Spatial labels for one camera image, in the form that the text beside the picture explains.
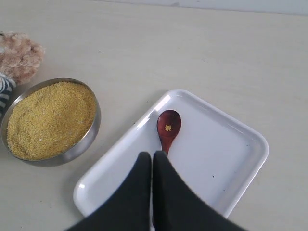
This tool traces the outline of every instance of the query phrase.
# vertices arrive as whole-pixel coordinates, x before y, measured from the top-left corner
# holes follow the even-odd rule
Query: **wooden spoon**
[[[181,117],[174,110],[166,110],[157,120],[157,132],[162,144],[162,151],[168,154],[172,142],[181,128]]]

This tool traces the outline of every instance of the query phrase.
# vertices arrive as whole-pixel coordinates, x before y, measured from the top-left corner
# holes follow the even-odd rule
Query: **white tray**
[[[84,216],[114,193],[139,152],[153,155],[161,149],[156,123],[167,109],[176,110],[182,120],[168,154],[172,165],[203,201],[229,216],[266,160],[269,146],[258,132],[181,89],[158,100],[79,180],[74,202]]]

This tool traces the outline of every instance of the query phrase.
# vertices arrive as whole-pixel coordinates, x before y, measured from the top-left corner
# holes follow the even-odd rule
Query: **steel bowl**
[[[44,82],[41,82],[37,85],[34,85],[33,87],[29,88],[28,90],[26,90],[24,93],[22,93],[11,105],[10,107],[7,109],[6,113],[3,116],[2,119],[2,123],[1,123],[1,139],[2,139],[2,143],[4,144],[5,148],[16,158],[27,162],[29,164],[32,165],[36,165],[36,166],[43,166],[43,167],[52,167],[52,166],[57,166],[57,165],[61,165],[64,163],[67,163],[75,158],[77,158],[78,156],[80,156],[82,153],[84,153],[89,147],[90,145],[93,143],[93,141],[95,140],[97,133],[100,129],[100,125],[101,125],[101,109],[99,106],[99,103],[93,93],[94,99],[96,101],[96,114],[95,114],[95,118],[94,121],[91,125],[91,127],[89,128],[89,130],[87,131],[87,133],[81,138],[81,140],[76,143],[73,147],[71,147],[69,150],[67,150],[66,152],[60,153],[54,157],[51,158],[47,158],[47,159],[41,159],[41,160],[25,160],[22,159],[18,156],[15,156],[7,143],[7,126],[8,126],[8,122],[9,122],[9,118],[11,116],[11,113],[13,111],[13,109],[15,108],[15,106],[23,99],[25,99],[27,96],[29,96],[30,94],[32,94],[33,92],[52,85],[54,83],[58,83],[58,82],[72,82],[72,83],[78,83],[78,84],[82,84],[84,86],[86,86],[92,93],[93,91],[83,82],[78,81],[76,79],[72,79],[72,78],[54,78],[54,79],[50,79]]]

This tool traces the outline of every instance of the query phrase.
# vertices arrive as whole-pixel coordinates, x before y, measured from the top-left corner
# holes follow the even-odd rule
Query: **fluffy toy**
[[[13,88],[31,80],[44,54],[44,48],[27,34],[0,31],[0,117]]]

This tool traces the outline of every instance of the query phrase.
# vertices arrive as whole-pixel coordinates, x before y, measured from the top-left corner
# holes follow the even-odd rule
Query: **striped cloth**
[[[16,83],[13,79],[7,78],[4,74],[0,73],[0,117],[3,114],[12,90],[15,87]]]

